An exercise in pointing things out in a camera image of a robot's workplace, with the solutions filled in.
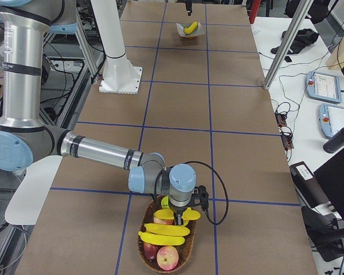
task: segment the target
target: basket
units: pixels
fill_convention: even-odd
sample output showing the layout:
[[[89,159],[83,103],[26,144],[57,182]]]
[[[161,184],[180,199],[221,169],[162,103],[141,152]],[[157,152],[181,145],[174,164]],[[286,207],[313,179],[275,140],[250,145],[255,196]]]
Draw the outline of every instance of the basket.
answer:
[[[157,197],[157,202],[158,204],[155,205],[154,201],[151,201],[147,207],[147,210],[145,211],[145,216],[142,221],[142,225],[140,227],[140,231],[145,232],[145,223],[153,223],[153,214],[157,210],[162,209],[161,206],[161,200],[163,196]],[[194,239],[195,239],[195,229],[196,229],[196,221],[189,221],[189,223],[186,226],[188,229],[190,229],[190,234],[185,236],[185,243],[183,245],[177,245],[175,248],[177,249],[178,252],[178,263],[177,266],[173,270],[165,271],[161,269],[158,266],[157,261],[148,261],[145,256],[144,256],[144,251],[143,251],[143,241],[141,240],[140,236],[138,236],[138,251],[139,254],[142,258],[142,261],[153,271],[160,273],[160,274],[167,274],[167,273],[172,273],[180,270],[189,260],[192,250],[193,250],[193,244],[194,244]]]

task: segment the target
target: red apple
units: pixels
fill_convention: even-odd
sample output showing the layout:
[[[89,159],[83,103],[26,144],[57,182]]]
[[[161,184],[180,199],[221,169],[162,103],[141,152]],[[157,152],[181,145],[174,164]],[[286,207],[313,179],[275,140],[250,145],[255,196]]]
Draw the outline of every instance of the red apple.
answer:
[[[156,217],[153,218],[153,222],[159,225],[173,225],[172,219],[158,219]]]
[[[157,263],[165,271],[172,270],[178,263],[178,252],[173,246],[164,246],[158,250]]]
[[[144,242],[144,256],[148,261],[153,261],[157,258],[157,252],[161,248],[159,245],[152,245],[151,243]]]

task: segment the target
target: brown table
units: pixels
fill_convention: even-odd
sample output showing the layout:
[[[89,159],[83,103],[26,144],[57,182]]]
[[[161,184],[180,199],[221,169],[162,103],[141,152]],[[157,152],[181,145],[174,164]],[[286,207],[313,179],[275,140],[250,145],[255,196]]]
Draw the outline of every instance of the brown table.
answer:
[[[175,23],[194,20],[207,34],[180,39]],[[228,216],[217,227],[198,221],[179,273],[316,274],[246,9],[194,4],[187,17],[183,3],[131,1],[122,29],[128,59],[144,68],[140,91],[102,94],[95,85],[75,131],[160,152],[167,165],[207,162],[221,174]],[[222,188],[209,170],[194,168],[219,220]],[[130,194],[127,177],[64,158],[16,274],[152,274],[136,248],[151,199]]]

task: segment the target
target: black bottle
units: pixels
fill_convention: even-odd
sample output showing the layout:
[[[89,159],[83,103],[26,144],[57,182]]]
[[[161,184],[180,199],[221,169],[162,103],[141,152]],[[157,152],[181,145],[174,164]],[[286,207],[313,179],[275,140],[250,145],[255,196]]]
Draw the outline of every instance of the black bottle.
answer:
[[[329,139],[324,145],[323,149],[333,154],[335,153],[340,147],[344,146],[344,128],[342,128],[339,132],[337,132],[331,139]]]

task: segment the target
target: banana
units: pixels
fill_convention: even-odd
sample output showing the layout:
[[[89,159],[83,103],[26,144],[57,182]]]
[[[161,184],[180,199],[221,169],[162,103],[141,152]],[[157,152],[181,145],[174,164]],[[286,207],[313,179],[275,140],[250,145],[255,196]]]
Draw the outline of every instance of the banana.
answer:
[[[197,21],[192,22],[190,26],[186,26],[186,25],[183,26],[183,32],[185,34],[192,34],[192,32],[195,31],[197,27],[198,27]]]
[[[158,235],[152,234],[148,232],[141,232],[139,231],[139,236],[142,241],[151,243],[152,245],[181,245],[185,243],[184,237],[176,237],[176,236],[165,236],[165,235]]]
[[[184,226],[176,225],[160,225],[156,223],[146,223],[145,228],[147,231],[168,236],[187,236],[190,234],[190,229]]]
[[[154,216],[158,219],[174,219],[173,211],[170,209],[162,209],[154,212]],[[187,209],[182,214],[182,219],[196,220],[200,219],[201,214],[198,211]]]

